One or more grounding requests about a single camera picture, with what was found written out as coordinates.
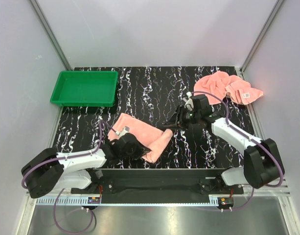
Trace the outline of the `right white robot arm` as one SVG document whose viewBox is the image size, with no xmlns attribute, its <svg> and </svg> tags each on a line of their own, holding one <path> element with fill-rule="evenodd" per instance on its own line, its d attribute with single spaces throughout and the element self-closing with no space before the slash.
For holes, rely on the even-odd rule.
<svg viewBox="0 0 300 235">
<path fill-rule="evenodd" d="M 205 92 L 188 92 L 184 102 L 177 106 L 164 128 L 186 130 L 199 124 L 232 145 L 244 158 L 242 167 L 228 168 L 217 176 L 211 189 L 226 194 L 236 185 L 250 185 L 254 189 L 281 186 L 285 170 L 274 140 L 250 135 L 228 116 L 213 112 Z"/>
</svg>

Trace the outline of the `pink towel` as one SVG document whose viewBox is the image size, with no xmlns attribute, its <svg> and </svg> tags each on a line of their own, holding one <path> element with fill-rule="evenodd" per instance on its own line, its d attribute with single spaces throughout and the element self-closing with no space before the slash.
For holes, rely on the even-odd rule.
<svg viewBox="0 0 300 235">
<path fill-rule="evenodd" d="M 113 129 L 122 131 L 126 126 L 129 128 L 129 133 L 150 149 L 149 153 L 141 156 L 149 163 L 155 163 L 158 160 L 173 136 L 173 132 L 170 129 L 162 131 L 128 114 L 122 113 L 113 125 Z"/>
<path fill-rule="evenodd" d="M 227 96 L 239 105 L 248 105 L 264 96 L 263 91 L 253 88 L 249 82 L 223 71 L 199 79 L 194 85 L 194 91 L 207 92 L 211 105 L 221 103 Z"/>
</svg>

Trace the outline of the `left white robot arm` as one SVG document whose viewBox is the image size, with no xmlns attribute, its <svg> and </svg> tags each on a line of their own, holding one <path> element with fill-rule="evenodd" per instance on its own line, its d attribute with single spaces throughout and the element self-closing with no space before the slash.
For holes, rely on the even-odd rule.
<svg viewBox="0 0 300 235">
<path fill-rule="evenodd" d="M 90 175 L 89 169 L 113 165 L 128 157 L 140 159 L 150 151 L 131 133 L 86 151 L 59 153 L 47 148 L 21 169 L 22 187 L 33 199 L 58 188 L 83 189 L 93 194 L 98 190 L 99 182 Z"/>
</svg>

